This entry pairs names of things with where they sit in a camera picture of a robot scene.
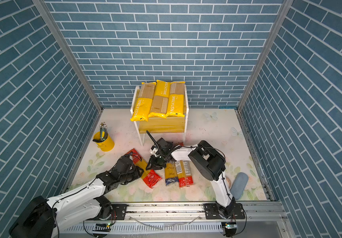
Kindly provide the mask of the red yellow spaghetti package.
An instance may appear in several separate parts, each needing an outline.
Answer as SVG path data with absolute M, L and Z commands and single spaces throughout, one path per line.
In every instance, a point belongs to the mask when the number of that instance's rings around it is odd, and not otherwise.
M 147 161 L 135 149 L 131 149 L 126 155 L 130 156 L 134 165 L 144 170 L 141 178 L 149 188 L 153 188 L 162 179 L 154 170 L 146 169 Z

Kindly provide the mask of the red labelled spaghetti package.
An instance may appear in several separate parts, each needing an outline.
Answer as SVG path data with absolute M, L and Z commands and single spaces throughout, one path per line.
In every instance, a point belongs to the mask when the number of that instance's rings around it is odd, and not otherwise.
M 179 187 L 186 187 L 194 184 L 189 161 L 176 161 L 175 168 L 178 177 Z

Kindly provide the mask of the blue spaghetti package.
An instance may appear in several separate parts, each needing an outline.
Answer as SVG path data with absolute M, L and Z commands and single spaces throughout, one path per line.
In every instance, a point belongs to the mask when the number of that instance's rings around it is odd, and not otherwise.
M 166 180 L 166 186 L 169 186 L 173 183 L 178 182 L 178 175 L 176 172 L 176 167 L 175 167 L 174 161 L 166 162 L 165 180 Z

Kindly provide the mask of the yellow Pastatime pasta package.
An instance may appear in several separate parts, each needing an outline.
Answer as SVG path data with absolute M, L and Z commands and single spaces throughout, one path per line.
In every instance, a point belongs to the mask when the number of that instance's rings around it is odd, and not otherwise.
M 157 83 L 142 83 L 137 102 L 133 109 L 132 122 L 148 121 Z
M 166 117 L 185 117 L 184 114 L 185 82 L 172 82 Z

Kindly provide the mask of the plain yellow pasta package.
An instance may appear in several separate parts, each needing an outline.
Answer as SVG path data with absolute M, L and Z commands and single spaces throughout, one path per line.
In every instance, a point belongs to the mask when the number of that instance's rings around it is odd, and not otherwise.
M 157 117 L 166 119 L 171 83 L 157 80 L 149 118 Z

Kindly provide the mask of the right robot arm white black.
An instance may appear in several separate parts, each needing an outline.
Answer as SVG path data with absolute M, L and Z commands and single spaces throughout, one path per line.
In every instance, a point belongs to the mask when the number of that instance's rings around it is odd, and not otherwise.
M 246 219 L 242 204 L 231 194 L 225 177 L 225 155 L 202 140 L 196 145 L 176 145 L 160 138 L 153 141 L 147 170 L 161 170 L 167 162 L 190 161 L 198 172 L 211 182 L 215 192 L 215 203 L 205 203 L 207 219 Z

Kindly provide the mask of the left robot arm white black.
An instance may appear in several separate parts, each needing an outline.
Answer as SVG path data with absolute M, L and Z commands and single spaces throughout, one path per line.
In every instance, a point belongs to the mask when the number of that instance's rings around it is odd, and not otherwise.
M 108 171 L 66 193 L 33 198 L 9 229 L 13 238 L 58 238 L 60 232 L 85 220 L 110 217 L 105 194 L 141 178 L 144 170 L 129 155 L 121 156 Z

